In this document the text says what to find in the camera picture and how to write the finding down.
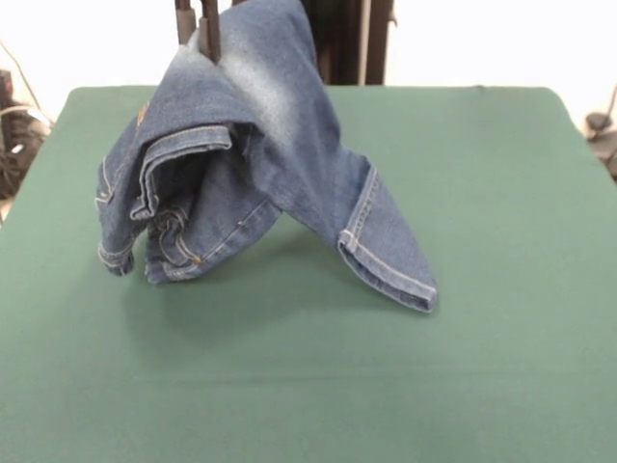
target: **white background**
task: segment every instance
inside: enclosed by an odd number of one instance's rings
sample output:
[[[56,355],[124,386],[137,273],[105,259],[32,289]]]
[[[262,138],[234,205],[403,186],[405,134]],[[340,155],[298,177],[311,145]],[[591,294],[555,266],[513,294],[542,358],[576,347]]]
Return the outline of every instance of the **white background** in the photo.
[[[580,125],[617,83],[614,0],[398,0],[396,15],[388,85],[550,87]],[[156,84],[177,44],[174,2],[1,0],[0,39],[56,117],[76,87]],[[1,52],[0,67],[13,68]]]

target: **denim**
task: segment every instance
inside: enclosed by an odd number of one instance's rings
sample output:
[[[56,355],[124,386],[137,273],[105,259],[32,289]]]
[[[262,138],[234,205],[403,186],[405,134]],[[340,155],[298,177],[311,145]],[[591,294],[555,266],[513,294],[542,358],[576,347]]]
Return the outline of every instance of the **denim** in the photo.
[[[242,3],[221,30],[218,66],[197,51],[197,33],[180,46],[99,169],[110,271],[130,271],[148,230],[148,279],[196,278],[284,211],[366,284],[430,312],[437,285],[412,230],[371,161],[340,143],[300,0]]]
[[[259,149],[255,124],[221,72],[180,46],[98,169],[98,254],[110,272],[133,269],[142,232],[148,281],[162,284],[197,278],[272,228],[281,211],[248,182],[240,151]]]

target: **green table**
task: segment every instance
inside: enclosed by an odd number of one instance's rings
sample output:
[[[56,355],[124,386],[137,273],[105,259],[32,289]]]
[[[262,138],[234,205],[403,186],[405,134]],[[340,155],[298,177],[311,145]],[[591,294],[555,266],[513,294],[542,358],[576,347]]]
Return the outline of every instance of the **green table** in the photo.
[[[617,198],[543,89],[337,88],[430,315],[288,218],[190,284],[107,274],[95,171],[152,88],[81,89],[0,231],[2,463],[617,459]]]

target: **green cloth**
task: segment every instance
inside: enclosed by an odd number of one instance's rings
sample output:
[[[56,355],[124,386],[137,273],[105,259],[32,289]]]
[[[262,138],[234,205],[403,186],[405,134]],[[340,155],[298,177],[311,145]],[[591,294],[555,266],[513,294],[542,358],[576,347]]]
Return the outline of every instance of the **green cloth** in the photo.
[[[0,231],[2,463],[617,458],[615,189],[543,89],[331,90],[440,284],[430,315],[283,218],[189,284],[96,256],[152,88],[81,89]]]

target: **blue denim jeans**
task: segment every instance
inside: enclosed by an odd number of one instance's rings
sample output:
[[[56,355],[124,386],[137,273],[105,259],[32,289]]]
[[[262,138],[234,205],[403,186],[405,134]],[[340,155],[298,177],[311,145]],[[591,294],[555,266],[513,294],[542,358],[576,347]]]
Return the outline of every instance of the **blue denim jeans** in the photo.
[[[148,279],[195,278],[284,211],[365,283],[430,312],[437,285],[409,225],[370,160],[340,143],[300,0],[250,0],[223,13],[221,29],[219,65],[197,35],[181,46],[103,161],[103,261],[126,273],[148,229]]]

